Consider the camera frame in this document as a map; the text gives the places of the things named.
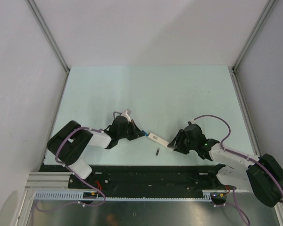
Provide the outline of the white remote control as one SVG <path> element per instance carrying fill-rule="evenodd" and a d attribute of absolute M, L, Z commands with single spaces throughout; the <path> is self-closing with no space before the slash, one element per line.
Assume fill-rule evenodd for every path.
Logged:
<path fill-rule="evenodd" d="M 161 137 L 159 137 L 159 136 L 157 136 L 157 135 L 155 135 L 155 134 L 153 134 L 153 133 L 149 133 L 149 134 L 147 135 L 147 138 L 148 138 L 149 140 L 151 140 L 151 141 L 153 141 L 153 142 L 155 142 L 155 143 L 157 143 L 157 144 L 159 144 L 159 145 L 165 147 L 165 148 L 168 148 L 168 149 L 172 150 L 171 147 L 168 147 L 168 145 L 169 145 L 169 142 L 168 142 L 168 141 L 162 139 Z"/>

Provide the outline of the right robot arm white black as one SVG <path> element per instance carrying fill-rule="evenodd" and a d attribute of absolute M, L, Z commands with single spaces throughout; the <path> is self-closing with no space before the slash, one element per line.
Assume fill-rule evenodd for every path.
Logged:
<path fill-rule="evenodd" d="M 207 139 L 200 126 L 192 123 L 180 129 L 167 146 L 183 154 L 195 151 L 204 160 L 218 162 L 216 172 L 208 177 L 208 184 L 214 189 L 234 186 L 252 192 L 268 207 L 283 201 L 283 169 L 269 154 L 246 155 L 222 147 L 218 140 Z"/>

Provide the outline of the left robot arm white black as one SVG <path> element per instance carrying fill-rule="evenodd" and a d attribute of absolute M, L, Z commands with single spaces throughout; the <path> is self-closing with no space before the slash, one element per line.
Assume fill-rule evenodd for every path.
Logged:
<path fill-rule="evenodd" d="M 106 129 L 96 130 L 82 127 L 76 121 L 70 121 L 48 142 L 47 149 L 55 155 L 56 162 L 62 164 L 74 175 L 84 188 L 94 185 L 92 168 L 81 157 L 85 148 L 90 146 L 111 149 L 121 139 L 129 141 L 145 136 L 134 120 L 117 116 Z"/>

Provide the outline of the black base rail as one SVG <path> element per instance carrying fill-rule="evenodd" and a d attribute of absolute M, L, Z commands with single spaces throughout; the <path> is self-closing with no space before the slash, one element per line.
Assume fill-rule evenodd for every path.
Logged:
<path fill-rule="evenodd" d="M 217 166 L 94 165 L 86 182 L 108 198 L 202 198 L 205 190 L 225 190 L 216 177 Z"/>

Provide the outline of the left aluminium frame post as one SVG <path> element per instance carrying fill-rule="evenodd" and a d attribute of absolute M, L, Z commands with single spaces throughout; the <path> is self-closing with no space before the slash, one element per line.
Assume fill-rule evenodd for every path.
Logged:
<path fill-rule="evenodd" d="M 66 75 L 69 75 L 70 68 L 67 65 L 60 48 L 58 47 L 44 17 L 42 16 L 41 11 L 39 10 L 36 2 L 34 0 L 25 0 L 27 3 L 32 15 L 34 16 L 37 24 L 39 25 L 45 39 L 47 40 L 49 46 L 51 47 L 53 53 L 55 54 L 57 60 L 59 61 L 60 65 L 62 66 L 63 70 L 65 71 Z"/>

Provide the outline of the aluminium frame post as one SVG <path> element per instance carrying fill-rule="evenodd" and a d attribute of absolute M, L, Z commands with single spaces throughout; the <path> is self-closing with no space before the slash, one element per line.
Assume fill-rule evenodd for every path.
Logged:
<path fill-rule="evenodd" d="M 53 53 L 55 54 L 57 60 L 59 61 L 60 65 L 62 66 L 63 70 L 65 71 L 66 75 L 69 75 L 70 68 L 67 65 L 60 48 L 58 47 L 44 17 L 42 16 L 41 11 L 39 10 L 36 2 L 34 0 L 25 0 L 27 3 L 32 15 L 34 16 L 37 24 L 39 25 L 45 39 L 47 40 L 49 46 L 51 47 Z"/>
<path fill-rule="evenodd" d="M 263 26 L 267 22 L 267 19 L 271 15 L 273 9 L 275 8 L 276 4 L 278 3 L 278 0 L 268 0 L 261 11 L 255 25 L 253 26 L 249 36 L 247 37 L 247 40 L 245 44 L 243 45 L 237 59 L 235 60 L 233 66 L 232 66 L 232 71 L 233 73 L 236 73 L 238 68 L 240 67 L 242 61 L 244 60 L 245 56 L 249 52 L 250 48 L 254 44 L 257 36 L 259 35 L 260 31 L 263 29 Z"/>

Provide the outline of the right aluminium frame post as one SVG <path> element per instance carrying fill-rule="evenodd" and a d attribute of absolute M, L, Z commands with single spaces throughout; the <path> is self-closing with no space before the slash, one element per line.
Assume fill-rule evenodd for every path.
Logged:
<path fill-rule="evenodd" d="M 243 45 L 237 59 L 235 60 L 233 66 L 232 66 L 232 71 L 233 73 L 236 73 L 238 68 L 240 67 L 242 61 L 244 60 L 245 56 L 249 52 L 250 48 L 254 44 L 257 36 L 259 35 L 260 31 L 263 29 L 263 26 L 267 22 L 267 19 L 271 15 L 273 9 L 275 8 L 276 4 L 278 3 L 278 0 L 268 0 L 261 11 L 255 25 L 253 26 L 249 36 L 247 37 L 247 40 L 245 44 Z"/>

